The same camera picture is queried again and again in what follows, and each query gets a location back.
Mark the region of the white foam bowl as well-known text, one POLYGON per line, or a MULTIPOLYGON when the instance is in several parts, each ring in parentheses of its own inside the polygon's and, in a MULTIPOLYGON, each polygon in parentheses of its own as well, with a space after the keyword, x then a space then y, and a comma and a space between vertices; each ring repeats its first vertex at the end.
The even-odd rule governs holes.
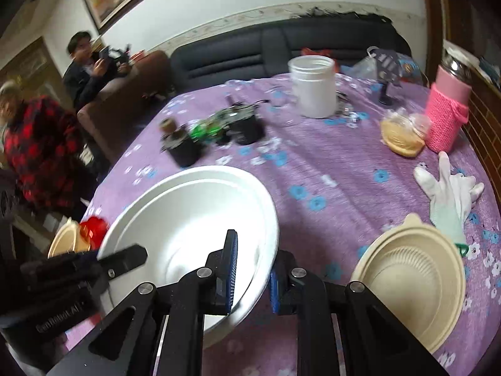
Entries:
POLYGON ((173 284, 202 267, 211 252, 223 248, 229 229, 238 234, 234 302, 230 315, 205 318, 204 345, 223 340, 267 288, 279 245, 277 213, 267 188, 249 172, 230 166, 200 166, 167 177, 119 215, 98 257, 137 243, 148 259, 111 280, 101 297, 105 313, 143 282, 173 284))

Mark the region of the beige ribbed plastic bowl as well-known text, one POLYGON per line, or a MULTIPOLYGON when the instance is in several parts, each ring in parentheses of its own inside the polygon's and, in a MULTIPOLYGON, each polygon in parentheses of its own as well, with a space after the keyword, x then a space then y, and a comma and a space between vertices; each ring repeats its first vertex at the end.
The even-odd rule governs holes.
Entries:
POLYGON ((351 279, 367 286, 431 354, 462 312, 466 280, 458 247, 415 213, 370 244, 351 279))

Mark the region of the small beige plastic bowl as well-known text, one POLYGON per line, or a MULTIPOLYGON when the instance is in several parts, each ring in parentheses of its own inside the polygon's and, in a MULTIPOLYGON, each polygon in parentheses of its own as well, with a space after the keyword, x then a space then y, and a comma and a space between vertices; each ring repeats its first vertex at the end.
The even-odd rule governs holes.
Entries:
POLYGON ((89 251, 89 244, 81 237, 80 231, 79 223, 69 219, 56 233, 49 248, 48 258, 70 252, 89 251))

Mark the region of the person in red plaid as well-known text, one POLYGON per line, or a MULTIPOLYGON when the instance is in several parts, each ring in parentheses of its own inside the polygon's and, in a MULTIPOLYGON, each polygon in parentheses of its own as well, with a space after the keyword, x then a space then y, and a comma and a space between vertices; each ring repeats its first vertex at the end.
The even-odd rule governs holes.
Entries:
POLYGON ((75 115, 46 96, 26 100, 6 81, 1 120, 3 153, 25 200, 40 212, 80 221, 97 181, 80 158, 84 137, 75 115))

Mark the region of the black pot with cork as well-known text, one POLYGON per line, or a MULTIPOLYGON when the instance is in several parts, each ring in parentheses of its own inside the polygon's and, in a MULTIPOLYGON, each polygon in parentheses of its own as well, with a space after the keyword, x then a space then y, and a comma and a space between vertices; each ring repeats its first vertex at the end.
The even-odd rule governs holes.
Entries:
POLYGON ((184 125, 179 126, 173 118, 166 118, 159 127, 161 151, 169 153, 180 168, 190 167, 202 156, 201 144, 191 138, 184 125))

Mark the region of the green plastic wrapper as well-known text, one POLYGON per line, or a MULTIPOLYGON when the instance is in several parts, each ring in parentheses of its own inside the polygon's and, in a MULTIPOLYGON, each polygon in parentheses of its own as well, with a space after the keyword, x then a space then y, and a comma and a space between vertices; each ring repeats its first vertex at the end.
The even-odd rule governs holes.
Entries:
POLYGON ((221 118, 212 116, 201 120, 191 127, 189 136, 201 143, 226 145, 231 141, 227 124, 221 118))

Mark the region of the white cotton glove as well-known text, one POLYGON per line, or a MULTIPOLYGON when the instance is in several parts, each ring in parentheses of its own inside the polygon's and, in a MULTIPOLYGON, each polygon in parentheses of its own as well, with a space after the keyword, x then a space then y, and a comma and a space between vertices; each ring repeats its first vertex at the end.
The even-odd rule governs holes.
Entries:
POLYGON ((414 179, 430 201, 430 220, 436 229, 457 246, 462 256, 469 251, 464 223, 485 188, 473 176, 452 174, 448 154, 438 153, 438 179, 423 168, 414 168, 414 179))

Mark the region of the purple floral tablecloth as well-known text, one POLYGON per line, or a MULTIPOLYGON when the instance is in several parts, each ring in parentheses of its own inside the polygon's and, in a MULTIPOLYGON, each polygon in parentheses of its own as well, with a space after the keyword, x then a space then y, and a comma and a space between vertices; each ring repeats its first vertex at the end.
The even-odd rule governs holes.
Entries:
MULTIPOLYGON (((345 284, 359 258, 382 232, 408 213, 429 217, 429 200, 414 181, 416 165, 437 177, 437 155, 428 149, 417 159, 392 153, 380 141, 384 110, 375 84, 338 76, 357 122, 303 119, 293 127, 267 127, 264 141, 242 147, 212 147, 197 165, 230 165, 249 171, 272 195, 280 226, 280 248, 291 251, 308 270, 345 284)), ((290 78, 229 81, 173 98, 136 138, 97 189, 87 216, 114 220, 150 187, 180 171, 161 153, 159 123, 171 116, 195 123, 233 98, 272 98, 284 103, 290 78)), ((469 375, 493 342, 500 324, 500 214, 495 191, 464 135, 450 154, 452 172, 475 177, 485 189, 464 229, 471 251, 464 258, 466 291, 462 313, 447 341, 435 353, 450 375, 469 375)), ((203 355, 203 375, 296 375, 296 324, 272 314, 267 292, 249 316, 203 355)))

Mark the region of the black round tea tin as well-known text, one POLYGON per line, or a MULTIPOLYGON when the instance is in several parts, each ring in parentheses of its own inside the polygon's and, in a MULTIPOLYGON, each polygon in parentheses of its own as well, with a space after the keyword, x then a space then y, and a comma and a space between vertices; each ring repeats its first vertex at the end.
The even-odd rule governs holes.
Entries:
POLYGON ((265 127, 257 117, 258 104, 237 103, 228 108, 227 122, 232 139, 241 146, 265 137, 265 127))

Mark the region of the seated man in black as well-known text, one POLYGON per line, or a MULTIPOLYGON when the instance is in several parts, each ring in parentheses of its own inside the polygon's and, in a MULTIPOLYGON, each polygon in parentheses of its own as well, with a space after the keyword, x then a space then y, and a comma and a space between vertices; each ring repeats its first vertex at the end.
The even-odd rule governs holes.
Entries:
POLYGON ((88 31, 77 32, 70 39, 67 52, 71 63, 63 75, 63 84, 75 113, 93 102, 110 81, 127 76, 132 68, 128 61, 103 58, 93 52, 88 31))

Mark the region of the bagged yellow food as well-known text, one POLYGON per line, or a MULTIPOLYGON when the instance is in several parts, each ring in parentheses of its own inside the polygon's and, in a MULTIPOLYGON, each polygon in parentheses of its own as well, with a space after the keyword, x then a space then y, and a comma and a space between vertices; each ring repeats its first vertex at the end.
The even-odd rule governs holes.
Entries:
POLYGON ((409 114, 400 107, 388 110, 380 122, 382 141, 395 154, 413 159, 423 150, 431 120, 420 113, 409 114))

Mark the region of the wooden brick-pattern cabinet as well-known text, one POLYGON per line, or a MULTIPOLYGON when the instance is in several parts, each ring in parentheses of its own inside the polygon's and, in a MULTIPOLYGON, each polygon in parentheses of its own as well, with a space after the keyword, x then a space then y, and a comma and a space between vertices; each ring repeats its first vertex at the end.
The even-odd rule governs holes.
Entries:
POLYGON ((494 193, 500 198, 500 91, 477 71, 471 72, 470 115, 464 132, 470 140, 494 193))

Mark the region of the pink sleeved thermos bottle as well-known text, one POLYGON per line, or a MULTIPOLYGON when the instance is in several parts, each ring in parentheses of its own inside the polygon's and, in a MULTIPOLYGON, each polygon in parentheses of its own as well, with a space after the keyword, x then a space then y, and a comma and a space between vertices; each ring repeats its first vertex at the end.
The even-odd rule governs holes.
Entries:
POLYGON ((426 145, 431 151, 449 152, 459 130, 468 123, 471 83, 469 58, 455 46, 447 47, 426 104, 431 121, 426 145))

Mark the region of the black phone stand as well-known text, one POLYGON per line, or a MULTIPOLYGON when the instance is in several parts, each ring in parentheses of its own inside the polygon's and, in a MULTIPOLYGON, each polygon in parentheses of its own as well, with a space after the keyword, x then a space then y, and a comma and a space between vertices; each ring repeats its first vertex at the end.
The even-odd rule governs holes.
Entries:
POLYGON ((386 107, 393 106, 393 99, 388 95, 390 84, 399 84, 402 75, 401 64, 396 51, 368 48, 369 57, 375 60, 376 79, 381 85, 379 102, 386 107))

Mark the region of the white plastic jar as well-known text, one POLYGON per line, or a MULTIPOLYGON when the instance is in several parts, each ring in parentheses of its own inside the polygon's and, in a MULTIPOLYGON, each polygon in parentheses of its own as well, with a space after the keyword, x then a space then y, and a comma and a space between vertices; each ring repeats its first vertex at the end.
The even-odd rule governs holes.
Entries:
POLYGON ((296 107, 302 116, 325 119, 337 111, 334 60, 304 55, 288 62, 296 107))

